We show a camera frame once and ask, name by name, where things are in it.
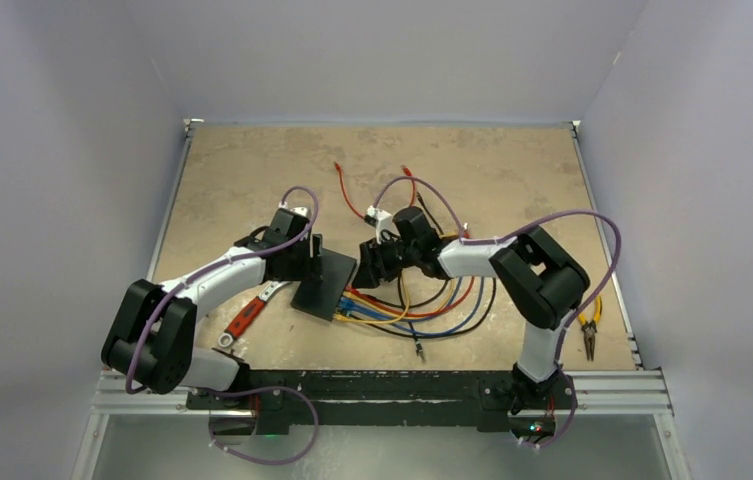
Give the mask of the yellow handled pliers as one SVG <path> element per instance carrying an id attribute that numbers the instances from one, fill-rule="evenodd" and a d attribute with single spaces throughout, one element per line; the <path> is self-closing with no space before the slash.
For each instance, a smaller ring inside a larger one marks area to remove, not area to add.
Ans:
<path id="1" fill-rule="evenodd" d="M 598 295 L 594 300 L 594 311 L 591 318 L 588 318 L 584 312 L 578 315 L 578 322 L 583 335 L 583 345 L 586 355 L 586 360 L 593 362 L 595 360 L 596 352 L 596 335 L 598 331 L 598 324 L 602 319 L 603 314 L 603 299 L 601 295 Z"/>

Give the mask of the red handled adjustable wrench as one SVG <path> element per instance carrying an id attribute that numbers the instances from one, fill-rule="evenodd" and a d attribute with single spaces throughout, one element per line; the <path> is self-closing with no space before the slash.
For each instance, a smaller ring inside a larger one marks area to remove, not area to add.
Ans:
<path id="1" fill-rule="evenodd" d="M 252 325 L 259 314 L 265 309 L 267 303 L 281 289 L 290 284 L 290 281 L 273 281 L 255 297 L 253 297 L 229 322 L 224 331 L 217 339 L 217 346 L 221 348 L 232 347 L 246 330 Z"/>

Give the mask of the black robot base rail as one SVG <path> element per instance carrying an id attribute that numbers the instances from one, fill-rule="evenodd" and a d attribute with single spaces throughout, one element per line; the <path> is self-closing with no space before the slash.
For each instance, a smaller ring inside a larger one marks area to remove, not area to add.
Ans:
<path id="1" fill-rule="evenodd" d="M 233 392 L 196 390 L 190 410 L 214 417 L 243 412 L 259 435 L 293 426 L 473 427 L 479 432 L 550 437 L 576 406 L 571 377 L 538 386 L 516 370 L 253 370 Z"/>

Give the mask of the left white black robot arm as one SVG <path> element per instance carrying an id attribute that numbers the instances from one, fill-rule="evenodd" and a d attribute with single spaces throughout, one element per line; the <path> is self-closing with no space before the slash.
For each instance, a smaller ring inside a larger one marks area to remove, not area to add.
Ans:
<path id="1" fill-rule="evenodd" d="M 125 375 L 130 393 L 210 389 L 224 408 L 244 405 L 250 395 L 250 382 L 239 375 L 245 363 L 197 346 L 197 323 L 245 290 L 319 278 L 322 238 L 311 233 L 315 217 L 307 207 L 282 204 L 269 225 L 211 263 L 162 283 L 133 282 L 104 341 L 102 362 Z"/>

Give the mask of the black network switch box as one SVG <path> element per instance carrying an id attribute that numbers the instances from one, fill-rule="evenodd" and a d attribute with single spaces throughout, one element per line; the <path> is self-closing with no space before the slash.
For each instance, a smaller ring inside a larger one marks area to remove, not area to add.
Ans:
<path id="1" fill-rule="evenodd" d="M 332 322 L 343 292 L 351 281 L 357 260 L 348 255 L 324 249 L 321 276 L 306 280 L 297 287 L 290 307 L 301 313 Z"/>

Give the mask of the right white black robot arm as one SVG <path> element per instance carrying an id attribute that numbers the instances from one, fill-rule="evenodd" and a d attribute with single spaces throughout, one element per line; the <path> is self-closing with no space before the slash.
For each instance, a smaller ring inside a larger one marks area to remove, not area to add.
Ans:
<path id="1" fill-rule="evenodd" d="M 527 323 L 515 364 L 515 397 L 528 407 L 548 399 L 558 369 L 558 335 L 591 284 L 585 269 L 539 226 L 504 239 L 471 240 L 440 236 L 419 207 L 402 209 L 391 222 L 360 244 L 353 287 L 376 288 L 408 268 L 439 280 L 498 280 Z"/>

